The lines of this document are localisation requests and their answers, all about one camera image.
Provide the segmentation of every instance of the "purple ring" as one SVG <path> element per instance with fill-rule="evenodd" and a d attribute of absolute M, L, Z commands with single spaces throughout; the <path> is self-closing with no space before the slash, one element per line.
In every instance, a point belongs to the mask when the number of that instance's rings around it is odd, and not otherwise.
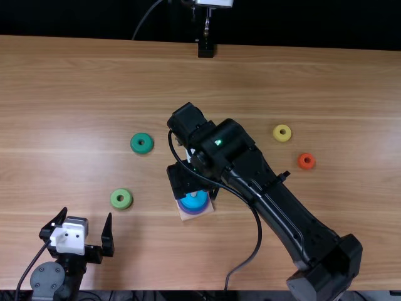
<path fill-rule="evenodd" d="M 177 200 L 177 204 L 178 204 L 179 208 L 180 208 L 183 212 L 185 212 L 185 213 L 187 213 L 187 214 L 190 214 L 190 215 L 201 214 L 203 211 L 205 211 L 207 205 L 209 205 L 209 202 L 210 202 L 210 199 L 209 199 L 209 197 L 208 197 L 208 198 L 207 198 L 207 201 L 205 202 L 205 205 L 203 205 L 200 209 L 198 209 L 198 210 L 189 210 L 189 209 L 187 209 L 187 208 L 181 203 L 181 200 L 180 200 L 180 199 Z"/>

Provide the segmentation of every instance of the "blue ring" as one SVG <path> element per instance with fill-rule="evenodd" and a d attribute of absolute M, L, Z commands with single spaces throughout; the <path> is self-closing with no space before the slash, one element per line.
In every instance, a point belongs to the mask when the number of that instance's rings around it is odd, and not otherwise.
<path fill-rule="evenodd" d="M 179 199 L 178 204 L 181 209 L 189 214 L 199 214 L 206 209 L 208 203 L 207 192 L 197 191 L 196 196 L 191 196 L 187 193 L 187 196 Z"/>

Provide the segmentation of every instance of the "green ring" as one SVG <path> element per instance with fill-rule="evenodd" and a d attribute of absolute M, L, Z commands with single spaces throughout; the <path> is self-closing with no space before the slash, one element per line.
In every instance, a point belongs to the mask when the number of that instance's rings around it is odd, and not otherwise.
<path fill-rule="evenodd" d="M 131 138 L 131 149 L 137 154 L 147 154 L 153 149 L 153 139 L 146 133 L 137 133 Z"/>
<path fill-rule="evenodd" d="M 123 196 L 124 199 L 119 201 L 119 197 Z M 132 204 L 132 195 L 126 189 L 117 189 L 110 196 L 110 202 L 115 209 L 124 210 Z"/>

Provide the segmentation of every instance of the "orange ring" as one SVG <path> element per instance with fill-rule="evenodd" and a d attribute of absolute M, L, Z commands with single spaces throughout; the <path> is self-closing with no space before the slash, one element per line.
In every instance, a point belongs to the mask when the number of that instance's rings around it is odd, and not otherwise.
<path fill-rule="evenodd" d="M 302 169 L 312 169 L 313 166 L 315 166 L 315 163 L 316 163 L 315 157 L 313 157 L 311 154 L 307 152 L 301 154 L 298 157 L 298 165 Z"/>

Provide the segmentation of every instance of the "yellow ring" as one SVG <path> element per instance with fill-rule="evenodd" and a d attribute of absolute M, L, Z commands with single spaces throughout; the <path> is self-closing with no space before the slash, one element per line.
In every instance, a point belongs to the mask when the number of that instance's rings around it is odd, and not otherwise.
<path fill-rule="evenodd" d="M 279 124 L 273 130 L 273 137 L 280 142 L 289 141 L 291 138 L 291 129 L 285 124 Z"/>

